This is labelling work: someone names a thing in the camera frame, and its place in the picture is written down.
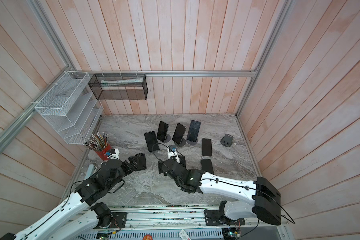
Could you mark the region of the black folding phone stand front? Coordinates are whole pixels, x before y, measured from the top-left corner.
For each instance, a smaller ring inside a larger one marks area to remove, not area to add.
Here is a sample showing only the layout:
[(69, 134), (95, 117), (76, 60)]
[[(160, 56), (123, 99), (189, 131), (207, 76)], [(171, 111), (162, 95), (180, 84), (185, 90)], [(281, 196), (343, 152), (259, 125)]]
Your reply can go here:
[[(179, 163), (181, 166), (183, 166), (184, 168), (186, 167), (186, 158), (185, 156), (182, 156), (182, 155), (170, 155), (169, 156), (169, 160), (173, 160), (177, 163)], [(161, 162), (158, 162), (159, 166), (159, 173), (163, 173), (166, 169), (165, 169), (165, 166), (163, 163)]]

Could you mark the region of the blue-edged smartphone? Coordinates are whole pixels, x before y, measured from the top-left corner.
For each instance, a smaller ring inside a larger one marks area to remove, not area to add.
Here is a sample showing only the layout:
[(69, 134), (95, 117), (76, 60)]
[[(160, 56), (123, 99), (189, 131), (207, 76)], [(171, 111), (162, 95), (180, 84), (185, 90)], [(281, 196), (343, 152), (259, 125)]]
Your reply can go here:
[(155, 131), (144, 133), (144, 137), (150, 153), (160, 150)]

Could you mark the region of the teal smartphone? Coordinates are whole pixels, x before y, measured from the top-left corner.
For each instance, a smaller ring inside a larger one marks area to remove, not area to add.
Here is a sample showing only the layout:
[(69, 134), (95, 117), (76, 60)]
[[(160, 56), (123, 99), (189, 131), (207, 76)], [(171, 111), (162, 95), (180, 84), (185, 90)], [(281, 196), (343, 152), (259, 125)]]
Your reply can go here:
[(186, 132), (186, 127), (180, 123), (177, 123), (175, 132), (173, 134), (172, 140), (174, 142), (179, 143), (180, 140), (184, 137), (184, 134)]

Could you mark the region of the purple smartphone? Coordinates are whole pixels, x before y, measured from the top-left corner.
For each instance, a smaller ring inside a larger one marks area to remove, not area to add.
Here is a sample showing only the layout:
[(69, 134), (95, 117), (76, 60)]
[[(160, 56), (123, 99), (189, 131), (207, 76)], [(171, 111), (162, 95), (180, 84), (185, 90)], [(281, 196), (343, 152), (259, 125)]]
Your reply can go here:
[(188, 135), (187, 135), (187, 141), (196, 142), (198, 140), (200, 127), (201, 127), (201, 122), (191, 120)]

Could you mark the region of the silver-edged smartphone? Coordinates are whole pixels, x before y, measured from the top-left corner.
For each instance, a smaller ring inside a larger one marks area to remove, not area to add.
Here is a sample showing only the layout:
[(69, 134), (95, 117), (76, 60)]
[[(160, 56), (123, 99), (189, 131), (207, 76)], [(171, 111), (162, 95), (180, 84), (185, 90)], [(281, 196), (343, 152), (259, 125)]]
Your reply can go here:
[(211, 157), (212, 155), (212, 140), (202, 139), (202, 156)]

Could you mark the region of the purple round stand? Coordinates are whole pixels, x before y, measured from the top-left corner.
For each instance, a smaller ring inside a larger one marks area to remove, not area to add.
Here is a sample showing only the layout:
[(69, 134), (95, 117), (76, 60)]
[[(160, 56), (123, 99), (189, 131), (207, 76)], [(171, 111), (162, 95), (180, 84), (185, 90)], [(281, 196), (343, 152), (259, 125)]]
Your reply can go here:
[(187, 144), (191, 145), (191, 146), (195, 146), (198, 143), (198, 139), (196, 139), (196, 141), (190, 141), (188, 139), (186, 139)]

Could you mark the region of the green-edged smartphone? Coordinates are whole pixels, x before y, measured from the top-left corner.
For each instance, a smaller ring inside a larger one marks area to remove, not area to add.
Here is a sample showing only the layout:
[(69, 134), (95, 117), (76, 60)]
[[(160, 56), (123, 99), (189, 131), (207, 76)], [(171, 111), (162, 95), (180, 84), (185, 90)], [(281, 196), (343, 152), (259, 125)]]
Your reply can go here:
[(202, 159), (201, 166), (202, 166), (202, 170), (204, 172), (208, 172), (208, 173), (214, 175), (214, 168), (212, 165), (212, 161), (210, 159)]

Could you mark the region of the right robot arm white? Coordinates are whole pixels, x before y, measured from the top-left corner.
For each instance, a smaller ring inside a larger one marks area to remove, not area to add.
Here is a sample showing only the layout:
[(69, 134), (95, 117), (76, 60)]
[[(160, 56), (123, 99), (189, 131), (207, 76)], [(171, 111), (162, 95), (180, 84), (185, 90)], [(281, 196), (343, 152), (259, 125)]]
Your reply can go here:
[(159, 160), (159, 168), (183, 192), (216, 194), (235, 199), (234, 202), (221, 202), (219, 218), (222, 221), (236, 221), (251, 216), (269, 225), (281, 225), (281, 193), (266, 178), (257, 177), (255, 181), (223, 178), (202, 170), (187, 170), (174, 159)]

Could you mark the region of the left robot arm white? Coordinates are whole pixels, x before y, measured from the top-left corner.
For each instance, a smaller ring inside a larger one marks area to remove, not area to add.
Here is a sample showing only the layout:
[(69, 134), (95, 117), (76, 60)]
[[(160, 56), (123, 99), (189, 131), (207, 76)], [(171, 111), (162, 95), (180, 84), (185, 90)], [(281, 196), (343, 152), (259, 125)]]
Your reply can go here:
[(107, 228), (112, 224), (111, 210), (99, 200), (112, 193), (124, 177), (146, 169), (145, 154), (136, 154), (122, 162), (115, 155), (89, 176), (56, 208), (34, 224), (16, 233), (7, 233), (3, 240), (69, 240), (94, 227)]

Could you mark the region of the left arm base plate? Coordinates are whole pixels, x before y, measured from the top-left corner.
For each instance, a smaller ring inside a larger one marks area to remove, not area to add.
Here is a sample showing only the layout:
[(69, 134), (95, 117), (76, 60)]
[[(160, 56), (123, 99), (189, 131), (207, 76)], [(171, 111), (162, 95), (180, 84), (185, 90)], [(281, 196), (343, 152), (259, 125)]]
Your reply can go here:
[(126, 226), (127, 212), (112, 212), (111, 229), (123, 229)]

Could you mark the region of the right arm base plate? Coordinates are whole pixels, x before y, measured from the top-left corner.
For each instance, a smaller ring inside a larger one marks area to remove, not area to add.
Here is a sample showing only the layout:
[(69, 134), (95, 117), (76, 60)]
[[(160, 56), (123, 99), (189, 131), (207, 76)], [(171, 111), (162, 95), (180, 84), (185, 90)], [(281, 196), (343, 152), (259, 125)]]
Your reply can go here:
[(205, 223), (207, 226), (239, 226), (245, 225), (245, 219), (241, 218), (236, 221), (225, 217), (219, 210), (204, 210)]

